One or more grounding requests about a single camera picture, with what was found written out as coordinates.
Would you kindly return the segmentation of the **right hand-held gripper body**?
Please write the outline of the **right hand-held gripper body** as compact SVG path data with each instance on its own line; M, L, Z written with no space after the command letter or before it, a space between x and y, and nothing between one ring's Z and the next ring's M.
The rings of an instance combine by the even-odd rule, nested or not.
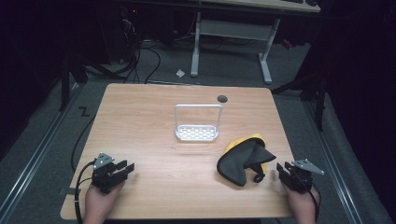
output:
M287 170L289 176L284 183L294 191L305 193L313 186L312 174L324 175L324 171L318 168L309 159L289 162L293 165L292 170Z

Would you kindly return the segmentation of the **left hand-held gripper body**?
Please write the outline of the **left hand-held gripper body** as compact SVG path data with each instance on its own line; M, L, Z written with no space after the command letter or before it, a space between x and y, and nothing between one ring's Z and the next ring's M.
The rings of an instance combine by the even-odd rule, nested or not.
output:
M114 160L106 153L100 153L93 164L92 184L105 194L124 181L120 177L123 169L118 170Z

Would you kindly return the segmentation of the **yellow and grey cloth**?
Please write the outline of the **yellow and grey cloth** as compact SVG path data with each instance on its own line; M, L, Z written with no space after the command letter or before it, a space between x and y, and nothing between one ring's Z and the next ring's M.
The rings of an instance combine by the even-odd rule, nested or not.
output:
M232 141L217 162L217 171L226 180L238 187L247 183L246 169L256 173L255 183L260 183L266 176L266 163L276 156L266 149L266 143L259 133Z

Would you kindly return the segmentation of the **person's right hand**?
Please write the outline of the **person's right hand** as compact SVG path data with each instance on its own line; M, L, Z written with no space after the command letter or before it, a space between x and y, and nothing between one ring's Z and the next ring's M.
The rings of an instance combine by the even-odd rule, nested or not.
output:
M288 195L288 203L297 224L317 224L316 213L317 206L312 197L315 197L317 203L320 202L318 192L314 187L307 193L300 194L297 191L289 189L282 184Z

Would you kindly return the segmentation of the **person's left hand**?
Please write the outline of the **person's left hand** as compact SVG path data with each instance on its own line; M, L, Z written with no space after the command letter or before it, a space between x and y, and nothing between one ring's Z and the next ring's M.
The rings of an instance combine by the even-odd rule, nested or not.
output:
M85 196L83 224L104 224L124 185L124 182L118 184L108 194L90 185Z

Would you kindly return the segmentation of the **black metal stand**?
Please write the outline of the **black metal stand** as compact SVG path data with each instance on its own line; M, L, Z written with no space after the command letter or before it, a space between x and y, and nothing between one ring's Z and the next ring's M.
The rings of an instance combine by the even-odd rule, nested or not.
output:
M83 63L83 57L76 53L67 53L62 60L62 94L61 94L61 106L60 110L64 111L68 105L70 98L70 76L78 84L85 84L88 80L88 76L85 72L85 66Z
M327 85L327 75L313 74L306 77L297 77L292 82L282 85L271 90L272 94L280 94L281 92L301 89L300 99L302 101L316 101L316 109L314 111L314 122L317 128L322 132L322 118L325 109L325 94Z

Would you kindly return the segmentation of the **white hanging rack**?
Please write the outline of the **white hanging rack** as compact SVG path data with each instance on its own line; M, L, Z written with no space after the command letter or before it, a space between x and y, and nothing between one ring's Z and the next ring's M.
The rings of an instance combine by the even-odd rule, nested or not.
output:
M213 142L219 135L221 105L176 105L175 134L181 142Z

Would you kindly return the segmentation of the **white-legged desk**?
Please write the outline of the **white-legged desk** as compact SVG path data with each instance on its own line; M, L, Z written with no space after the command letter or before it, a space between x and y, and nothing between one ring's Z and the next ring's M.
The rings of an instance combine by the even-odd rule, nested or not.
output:
M214 7L247 7L250 9L265 9L275 13L303 13L314 15L321 11L317 4L310 5L308 0L197 0L199 7L212 5ZM262 69L263 80L266 84L272 83L267 57L276 37L280 24L280 17L275 16L270 24L258 22L226 21L223 19L203 19L197 12L195 17L194 49L191 58L191 76L199 74L200 37L202 35L230 37L246 40L263 41L262 52L258 54Z

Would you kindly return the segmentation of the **metal floor rail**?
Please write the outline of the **metal floor rail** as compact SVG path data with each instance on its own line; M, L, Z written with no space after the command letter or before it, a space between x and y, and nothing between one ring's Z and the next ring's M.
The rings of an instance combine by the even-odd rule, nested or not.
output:
M0 224L6 224L36 171L50 150L70 106L83 90L83 84L73 84L70 100L61 109L61 87L41 105L6 157L0 161Z
M318 128L318 125L316 124L316 120L314 118L314 107L307 102L303 102L303 106L320 142L320 149L327 164L328 174L332 179L338 198L343 205L349 224L362 224L361 215L354 200L352 199L347 182L341 174L341 170L337 166L337 162L332 154L326 135Z

